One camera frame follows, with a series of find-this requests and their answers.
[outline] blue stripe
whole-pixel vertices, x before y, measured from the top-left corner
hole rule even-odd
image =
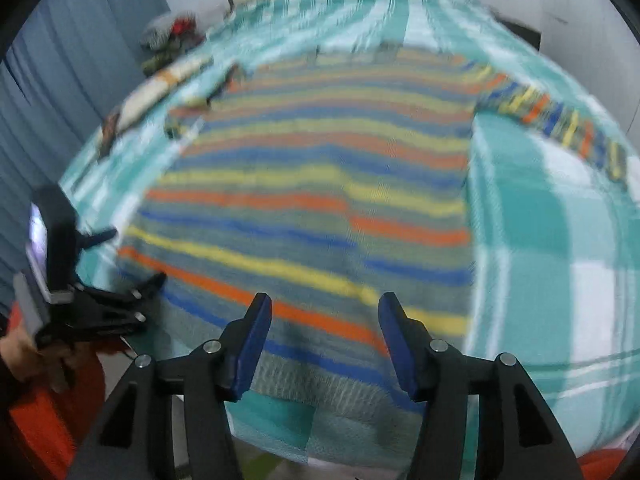
[[[238,232],[240,234],[257,235],[263,237],[289,237],[302,240],[309,244],[336,247],[340,249],[353,249],[357,244],[346,238],[338,238],[323,234],[314,234],[300,229],[277,226],[263,226],[252,222],[237,219],[202,218],[197,216],[185,216],[181,214],[153,213],[148,210],[139,210],[138,214],[155,222],[180,224],[183,226],[203,227]]]
[[[594,132],[593,136],[593,163],[596,165],[596,168],[601,170],[604,168],[604,165],[607,163],[607,137],[601,130],[597,130]]]
[[[471,269],[425,269],[372,258],[366,258],[364,263],[373,270],[391,272],[393,274],[399,274],[404,278],[413,278],[414,280],[422,282],[440,283],[447,286],[464,286],[473,283]]]
[[[376,176],[390,176],[437,190],[460,190],[464,179],[461,171],[430,171],[424,166],[399,162],[392,158],[363,153],[334,144],[304,148],[250,147],[185,156],[176,161],[173,171],[193,168],[219,168],[222,164],[321,164],[336,162],[340,167]]]
[[[316,235],[303,230],[294,228],[278,228],[275,226],[259,226],[247,221],[227,220],[221,218],[198,218],[193,216],[184,216],[180,214],[153,213],[147,210],[140,210],[140,216],[156,222],[165,222],[168,224],[180,224],[184,226],[217,228],[241,234],[252,234],[262,237],[291,237],[298,241],[309,244],[320,245],[323,247],[332,246],[339,249],[353,249],[358,245],[345,238],[330,237],[325,235]],[[390,262],[379,258],[363,258],[364,266],[378,272],[389,272],[398,274],[403,278],[412,278],[420,282],[439,283],[445,286],[464,286],[472,283],[472,272],[469,269],[426,269],[424,267],[412,266],[409,264],[401,264],[398,262]]]
[[[466,101],[471,104],[473,98]],[[210,120],[202,126],[203,133],[215,132],[226,128],[237,128],[263,121],[290,121],[295,119],[370,119],[382,123],[393,124],[400,128],[408,128],[418,133],[429,134],[433,137],[456,137],[458,139],[468,139],[471,136],[471,117],[468,121],[455,121],[453,123],[437,123],[434,121],[413,120],[406,115],[393,112],[391,110],[377,110],[375,108],[363,108],[353,105],[349,108],[336,108],[325,106],[320,103],[303,104],[299,107],[280,109],[277,106],[268,109],[259,109],[248,117],[224,118],[224,113],[220,114],[218,120]],[[340,131],[340,123],[334,126],[336,131]]]
[[[494,90],[493,92],[491,92],[489,94],[489,99],[498,99],[498,98],[504,97],[506,94],[512,93],[519,86],[520,85],[518,83],[512,82],[509,86],[507,86],[505,88],[500,88],[500,89],[497,89],[497,90]]]
[[[556,124],[558,124],[558,119],[560,118],[560,114],[562,113],[563,108],[564,108],[564,105],[558,103],[556,105],[556,109],[553,112],[551,112],[551,115],[549,115],[548,120],[546,120],[546,124],[543,131],[547,137],[551,135],[552,131],[556,127]]]
[[[125,272],[124,270],[120,270],[120,273],[127,278],[137,279],[137,277],[132,274]],[[175,294],[170,293],[166,290],[166,286],[162,291],[162,296],[169,301],[172,305],[181,308],[183,311],[191,314],[192,316],[198,317],[207,323],[211,323],[219,328],[224,329],[225,326],[232,320],[223,319],[222,317],[216,316],[215,314],[210,313],[210,311],[202,308],[199,304],[194,301],[188,300],[187,298],[182,298],[180,296],[176,296]],[[299,361],[302,363],[308,363],[311,365],[318,366],[323,370],[328,372],[347,377],[350,379],[354,379],[360,381],[365,384],[372,384],[373,386],[379,386],[383,390],[389,393],[393,402],[404,410],[409,410],[416,413],[421,413],[424,411],[423,404],[415,404],[407,394],[404,392],[400,392],[396,390],[393,385],[389,383],[388,378],[381,374],[379,371],[374,370],[372,368],[365,368],[356,365],[348,365],[344,363],[336,362],[332,359],[321,357],[313,352],[309,352],[300,348],[295,348],[288,345],[283,345],[280,343],[276,343],[275,341],[267,339],[264,343],[264,349],[267,352],[270,352],[279,357],[283,357],[285,359],[292,359],[295,361]]]

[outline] yellow stripe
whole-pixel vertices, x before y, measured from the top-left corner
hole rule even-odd
[[[442,54],[430,54],[426,50],[401,48],[396,52],[396,59],[419,61],[421,63],[430,64],[442,64],[456,68],[456,65],[453,64],[452,59],[449,56],[443,56]]]
[[[340,119],[339,121],[335,119],[295,119],[244,124],[243,126],[202,133],[194,141],[194,144],[206,144],[212,140],[241,139],[242,137],[263,135],[324,134],[333,132],[345,132],[348,134],[362,134],[365,132],[384,139],[400,140],[416,148],[437,153],[467,153],[469,148],[469,139],[429,136],[422,132],[395,126],[394,124],[359,118]]]
[[[509,110],[514,113],[517,112],[522,102],[526,102],[535,93],[535,91],[536,90],[533,86],[529,86],[524,94],[518,95],[513,99],[509,105]]]
[[[278,61],[258,67],[258,72],[269,72],[271,70],[286,70],[287,68],[299,68],[309,64],[309,60],[305,57],[299,57],[290,61]]]
[[[494,72],[494,69],[491,68],[490,65],[487,65],[480,72],[471,73],[469,76],[469,80],[480,81],[493,72]]]
[[[325,184],[338,187],[341,192],[358,202],[370,202],[415,211],[436,218],[465,214],[461,198],[432,200],[419,193],[404,192],[385,186],[361,184],[337,166],[308,164],[295,170],[197,170],[165,173],[158,181],[162,186],[207,184],[233,185],[256,188],[292,188],[301,184]]]
[[[398,78],[411,78],[416,77],[423,80],[425,83],[432,84],[435,82],[464,84],[475,80],[477,73],[446,73],[446,72],[434,72],[432,70],[421,71],[416,67],[405,66],[393,66],[393,68],[376,68],[375,65],[367,66],[366,70],[363,69],[349,69],[342,70],[322,70],[313,73],[299,74],[294,72],[294,75],[287,76],[277,72],[266,73],[263,76],[258,76],[255,80],[255,84],[258,88],[270,88],[273,86],[280,86],[284,84],[295,85],[304,83],[318,83],[329,81],[344,81],[345,79],[366,78],[367,80],[376,77],[396,76]]]
[[[245,254],[217,246],[194,244],[185,240],[165,238],[147,233],[135,226],[130,226],[129,229],[127,229],[127,235],[139,238],[145,243],[159,248],[188,254],[195,258],[203,258],[244,272],[286,280],[287,282],[308,286],[315,290],[335,294],[336,296],[353,298],[372,308],[378,307],[378,300],[380,298],[378,291],[369,285],[353,283],[347,278],[332,272],[292,264],[277,258],[246,256]],[[466,317],[451,314],[427,313],[422,309],[411,306],[405,308],[405,312],[408,317],[421,321],[429,330],[433,330],[434,332],[453,336],[462,336],[466,333]]]
[[[397,105],[410,105],[423,108],[431,112],[443,114],[454,114],[459,112],[472,113],[474,106],[470,104],[444,101],[435,97],[429,97],[416,92],[402,92],[396,90],[381,90],[380,88],[363,88],[340,85],[335,88],[311,89],[297,91],[293,94],[280,94],[276,96],[258,95],[248,97],[232,97],[219,102],[218,110],[230,112],[243,108],[271,108],[277,105],[300,104],[306,101],[316,100],[340,100],[349,101],[353,99],[363,99],[370,101],[389,102]]]
[[[191,96],[184,99],[184,106],[189,108],[206,107],[207,100],[204,97]]]
[[[609,141],[609,158],[611,164],[611,176],[613,180],[620,180],[620,166],[618,165],[618,143]]]
[[[580,120],[580,116],[578,115],[578,111],[574,110],[574,113],[571,114],[571,123],[564,133],[564,137],[562,138],[562,145],[568,148],[571,145],[571,141],[574,138],[574,133],[578,128],[578,122]]]
[[[368,54],[366,55],[367,57],[365,58],[364,55],[359,56],[359,57],[354,57],[353,59],[351,59],[351,62],[349,62],[347,59],[345,59],[344,56],[318,56],[318,58],[316,58],[315,60],[315,66],[310,66],[309,68],[311,70],[316,70],[316,72],[322,73],[324,72],[324,70],[317,70],[318,67],[322,67],[322,68],[327,68],[327,67],[332,67],[332,68],[340,68],[340,67],[345,67],[347,66],[347,63],[350,64],[368,64],[369,66],[371,65],[371,63],[373,62],[373,55],[372,54]]]

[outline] hand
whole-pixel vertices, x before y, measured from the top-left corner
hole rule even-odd
[[[22,323],[0,338],[0,358],[21,383],[43,373],[47,367],[62,360],[76,370],[88,359],[90,343],[78,343],[73,348],[55,343],[38,352]]]

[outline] bed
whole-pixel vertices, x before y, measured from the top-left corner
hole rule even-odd
[[[234,4],[234,12],[190,54],[212,56],[212,64],[151,108],[114,144],[110,156],[92,165],[94,139],[63,176],[61,185],[86,227],[113,225],[121,233],[113,244],[82,257],[80,277],[105,288],[121,282],[118,250],[127,244],[127,227],[146,191],[200,133],[194,124],[179,139],[169,140],[164,134],[169,110],[209,96],[234,64],[250,72],[308,51],[359,52],[383,42],[462,54],[594,117],[609,138],[625,147],[628,177],[622,185],[613,183],[537,132],[495,114],[476,116],[465,185],[474,285],[468,313],[457,325],[458,333],[449,335],[468,354],[491,359],[501,351],[515,354],[578,455],[633,427],[640,413],[640,320],[635,316],[640,298],[635,202],[640,160],[599,102],[498,24],[476,0]],[[160,310],[151,316],[153,330],[132,339],[137,351],[177,356],[220,333],[210,317],[216,306],[185,309],[175,300],[181,291],[170,280]],[[322,362],[313,366],[322,367]],[[378,371],[389,374],[388,367]],[[254,381],[242,402],[228,407],[239,439],[315,465],[392,471],[408,465],[420,412],[363,416],[362,410],[350,411],[339,401],[276,396],[265,381],[260,384],[256,388]],[[370,391],[362,403],[386,406],[389,391],[374,383]],[[472,404],[470,423],[476,420]],[[473,431],[468,438],[471,444]],[[468,472],[473,469],[471,455],[465,462]]]

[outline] black clamp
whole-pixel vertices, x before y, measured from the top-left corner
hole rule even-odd
[[[476,480],[582,480],[574,452],[535,384],[508,353],[462,355],[408,319],[388,292],[378,319],[400,387],[427,401],[408,480],[458,480],[467,397],[479,396]]]
[[[72,344],[113,336],[129,335],[146,327],[150,302],[155,301],[166,281],[163,272],[153,275],[123,293],[70,285],[73,300],[48,303],[39,293],[30,269],[14,276],[14,291],[27,332],[37,348],[55,341]]]
[[[242,480],[224,402],[237,402],[249,389],[270,325],[271,299],[259,293],[244,318],[188,356],[160,362],[137,357],[98,415],[67,478],[175,478],[171,395],[183,395],[191,477]]]

